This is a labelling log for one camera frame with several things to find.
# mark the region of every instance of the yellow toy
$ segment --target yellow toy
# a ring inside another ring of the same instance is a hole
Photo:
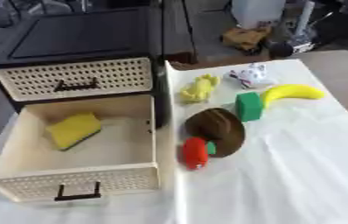
[[[264,108],[266,109],[270,102],[280,98],[304,98],[304,99],[320,99],[325,93],[317,88],[299,85],[286,84],[272,87],[261,95]]]
[[[211,92],[219,84],[219,77],[205,74],[199,76],[188,87],[181,89],[183,102],[202,102],[209,98]]]

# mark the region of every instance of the perforated panel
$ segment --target perforated panel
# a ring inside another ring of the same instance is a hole
[[[103,195],[156,190],[159,185],[157,168],[148,167],[0,179],[0,189],[17,201],[53,200],[59,185],[65,186],[65,195],[89,194],[94,191],[96,181],[101,182]]]
[[[0,69],[0,82],[18,102],[152,89],[148,58]]]

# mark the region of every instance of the brown plate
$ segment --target brown plate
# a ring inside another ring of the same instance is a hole
[[[228,110],[209,108],[186,120],[186,131],[194,137],[202,137],[216,145],[214,158],[227,157],[240,149],[245,141],[242,122]]]

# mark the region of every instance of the yellow rubber duck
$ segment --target yellow rubber duck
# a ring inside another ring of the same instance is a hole
[[[209,98],[219,81],[219,77],[210,74],[199,76],[191,85],[181,89],[181,99],[187,103],[203,102]]]

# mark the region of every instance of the yellow sponge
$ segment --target yellow sponge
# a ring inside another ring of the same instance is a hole
[[[99,132],[101,123],[93,113],[87,113],[70,116],[46,129],[52,135],[59,150],[65,151]]]

